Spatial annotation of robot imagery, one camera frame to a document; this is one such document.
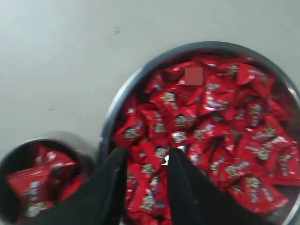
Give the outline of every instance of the pile of candy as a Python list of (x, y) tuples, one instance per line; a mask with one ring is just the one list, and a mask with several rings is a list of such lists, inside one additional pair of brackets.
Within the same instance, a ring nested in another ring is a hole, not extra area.
[[(127, 99), (112, 140), (129, 150), (125, 205), (135, 224), (172, 224), (170, 146), (187, 146), (191, 162), (252, 212), (288, 202), (274, 185), (300, 185), (299, 148), (280, 124), (290, 115), (270, 93), (274, 78), (252, 62), (200, 53), (157, 69), (144, 93)], [(185, 85), (187, 67), (203, 68), (202, 86)]]
[(21, 202), (18, 222), (67, 199), (84, 181), (84, 176), (76, 173), (78, 163), (68, 155), (38, 142), (31, 144), (30, 150), (32, 167), (7, 176)]

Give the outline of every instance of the concrete floor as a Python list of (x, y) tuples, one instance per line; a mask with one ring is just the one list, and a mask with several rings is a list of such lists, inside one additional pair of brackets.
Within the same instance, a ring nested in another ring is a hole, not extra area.
[(96, 146), (128, 77), (190, 42), (249, 47), (300, 87), (299, 8), (297, 0), (0, 0), (0, 157), (52, 130)]

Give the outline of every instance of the bowl rim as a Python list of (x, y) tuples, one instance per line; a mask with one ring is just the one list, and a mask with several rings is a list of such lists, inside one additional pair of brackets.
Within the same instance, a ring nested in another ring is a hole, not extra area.
[[(300, 93), (292, 82), (292, 80), (285, 74), (285, 72), (279, 68), (275, 63), (273, 63), (268, 58), (264, 57), (258, 52), (255, 52), (247, 47), (228, 43), (228, 42), (221, 42), (221, 41), (203, 41), (203, 42), (194, 42), (186, 45), (182, 45), (176, 48), (173, 48), (157, 57), (149, 61), (145, 64), (141, 69), (137, 70), (133, 73), (127, 81), (122, 85), (122, 87), (117, 92), (116, 96), (114, 97), (111, 105), (109, 106), (108, 112), (105, 116), (105, 122), (101, 131), (100, 141), (98, 145), (98, 155), (97, 155), (97, 165), (100, 166), (103, 161), (106, 159), (108, 155), (108, 145), (110, 143), (111, 132), (113, 131), (113, 124), (117, 118), (117, 115), (124, 104), (126, 98), (132, 92), (132, 90), (136, 87), (136, 85), (142, 80), (142, 78), (152, 71), (154, 68), (159, 66), (162, 62), (173, 58), (179, 54), (197, 51), (197, 50), (204, 50), (204, 49), (216, 49), (216, 50), (224, 50), (234, 53), (243, 53), (258, 62), (262, 65), (267, 67), (271, 72), (276, 74), (280, 77), (282, 82), (285, 83), (286, 87), (288, 88), (289, 93), (295, 99), (298, 107), (300, 108)], [(282, 225), (287, 225), (291, 222), (291, 220), (296, 215), (300, 207), (300, 195), (298, 195), (297, 200), (284, 220)]]

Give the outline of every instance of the metal bowl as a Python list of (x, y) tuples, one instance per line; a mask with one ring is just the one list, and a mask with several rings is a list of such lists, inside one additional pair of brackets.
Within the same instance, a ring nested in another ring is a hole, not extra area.
[(10, 189), (6, 175), (31, 167), (26, 159), (31, 153), (30, 144), (36, 142), (67, 154), (78, 162), (80, 166), (77, 172), (82, 173), (86, 178), (89, 178), (94, 171), (96, 151), (77, 135), (64, 131), (50, 132), (17, 145), (0, 163), (0, 216), (6, 224), (14, 224), (20, 211), (20, 201)]
[[(197, 42), (183, 45), (161, 54), (135, 72), (125, 82), (114, 98), (106, 116), (98, 148), (98, 165), (102, 164), (109, 152), (115, 147), (111, 142), (111, 136), (114, 134), (114, 124), (129, 94), (132, 92), (141, 93), (150, 79), (151, 72), (156, 68), (165, 68), (168, 65), (188, 59), (195, 52), (209, 52), (210, 50), (217, 50), (221, 56), (226, 58), (241, 55), (248, 56), (255, 60), (253, 63), (255, 67), (275, 75), (276, 81), (272, 94), (278, 98), (280, 104), (292, 115), (292, 119), (286, 123), (286, 130), (290, 136), (300, 143), (300, 117), (298, 116), (300, 115), (300, 95), (290, 78), (278, 66), (259, 53), (240, 45), (225, 42)], [(277, 225), (295, 224), (295, 215), (300, 205), (300, 187), (278, 186), (278, 190), (285, 194), (290, 201), (286, 206), (266, 217)]]

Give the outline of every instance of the bowl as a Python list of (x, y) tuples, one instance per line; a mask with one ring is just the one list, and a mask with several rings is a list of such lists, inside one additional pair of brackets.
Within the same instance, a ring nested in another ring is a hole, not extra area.
[(30, 168), (28, 155), (30, 144), (41, 143), (57, 149), (78, 162), (75, 173), (82, 173), (89, 178), (95, 167), (95, 150), (81, 137), (68, 132), (49, 132), (25, 141), (13, 148), (0, 163), (0, 216), (6, 222), (14, 224), (20, 212), (20, 201), (11, 190), (6, 175)]
[[(274, 74), (275, 83), (272, 94), (278, 98), (279, 103), (291, 114), (292, 119), (286, 122), (286, 131), (298, 143), (300, 142), (300, 95), (291, 79), (273, 62), (259, 53), (246, 47), (226, 42), (197, 42), (183, 45), (165, 52), (143, 68), (136, 71), (121, 87), (114, 98), (102, 129), (100, 143), (98, 147), (97, 164), (101, 165), (110, 151), (113, 150), (114, 143), (111, 137), (114, 134), (114, 124), (117, 121), (120, 110), (132, 93), (141, 93), (147, 82), (151, 78), (151, 72), (157, 68), (165, 68), (169, 65), (187, 60), (197, 52), (212, 52), (224, 58), (234, 58), (247, 56), (254, 59), (253, 66), (260, 68), (266, 73)], [(277, 225), (287, 225), (295, 223), (295, 215), (300, 205), (300, 187), (278, 186), (280, 192), (286, 195), (290, 201), (279, 210), (270, 213), (266, 218)]]

